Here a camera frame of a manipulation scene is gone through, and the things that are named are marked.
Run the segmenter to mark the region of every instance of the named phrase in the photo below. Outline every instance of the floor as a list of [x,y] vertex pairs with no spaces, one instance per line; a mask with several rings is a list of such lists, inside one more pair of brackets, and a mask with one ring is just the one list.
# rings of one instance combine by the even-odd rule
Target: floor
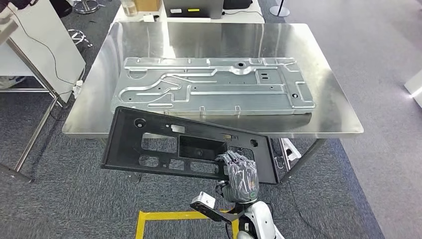
[[422,238],[422,110],[403,84],[422,68],[416,0],[287,0],[307,23],[365,133],[342,140],[386,238]]
[[[262,6],[274,4],[273,0],[261,2]],[[111,1],[96,13],[63,18],[67,28],[84,31],[94,43],[93,48],[80,48],[88,67],[116,6],[118,1]],[[344,149],[338,140],[330,140],[292,179],[298,209],[317,230],[300,219],[288,184],[261,188],[262,199],[274,203],[276,225],[289,239],[326,238],[324,234],[345,239],[421,238],[417,202],[422,189],[415,183],[422,173],[417,167],[422,111],[402,87],[422,65],[419,3],[287,0],[286,6],[292,11],[286,22],[309,24],[366,132],[343,140]],[[0,127],[2,163],[12,165],[19,156],[48,101],[38,95],[0,96],[0,125],[8,125]],[[55,109],[53,114],[64,119],[68,110]],[[133,184],[124,172],[100,170],[103,146],[94,140],[65,137],[62,124],[49,119],[23,168],[35,178],[32,184],[0,175],[4,238],[133,238],[139,210],[188,210],[190,199],[199,191],[212,194],[210,180],[147,175],[140,184]],[[294,143],[303,151],[311,142]],[[228,207],[221,201],[218,206]],[[220,224],[179,221],[148,222],[145,238],[170,233],[172,238],[225,237]]]

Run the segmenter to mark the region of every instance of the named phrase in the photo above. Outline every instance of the aluminum sheet metal panel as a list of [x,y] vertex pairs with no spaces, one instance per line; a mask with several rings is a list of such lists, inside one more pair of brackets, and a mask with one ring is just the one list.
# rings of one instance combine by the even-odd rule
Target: aluminum sheet metal panel
[[316,107],[293,58],[126,58],[111,102],[173,116],[292,115]]

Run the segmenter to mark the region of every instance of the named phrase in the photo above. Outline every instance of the white floor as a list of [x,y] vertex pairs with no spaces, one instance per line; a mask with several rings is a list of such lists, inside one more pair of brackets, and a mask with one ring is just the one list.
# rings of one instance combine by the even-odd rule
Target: white floor
[[403,84],[422,69],[416,0],[286,0],[307,23],[365,133],[343,146],[387,239],[422,238],[422,110]]

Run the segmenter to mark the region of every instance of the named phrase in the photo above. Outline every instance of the plastic bag covering hand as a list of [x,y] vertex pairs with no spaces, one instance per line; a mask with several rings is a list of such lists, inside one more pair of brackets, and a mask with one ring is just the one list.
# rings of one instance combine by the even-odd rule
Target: plastic bag covering hand
[[223,197],[234,203],[255,201],[259,191],[255,161],[230,150],[220,154],[216,161],[224,161],[228,170],[229,184],[221,189]]

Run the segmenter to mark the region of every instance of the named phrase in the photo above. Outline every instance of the yellow tape on floor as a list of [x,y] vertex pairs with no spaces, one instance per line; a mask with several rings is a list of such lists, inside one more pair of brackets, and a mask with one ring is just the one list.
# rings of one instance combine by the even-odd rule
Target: yellow tape on floor
[[[143,239],[146,221],[160,221],[160,220],[193,220],[193,219],[207,219],[206,216],[200,212],[155,212],[145,213],[139,211],[138,225],[136,226],[135,239]],[[236,238],[239,231],[239,220],[231,223],[233,230],[233,238]]]

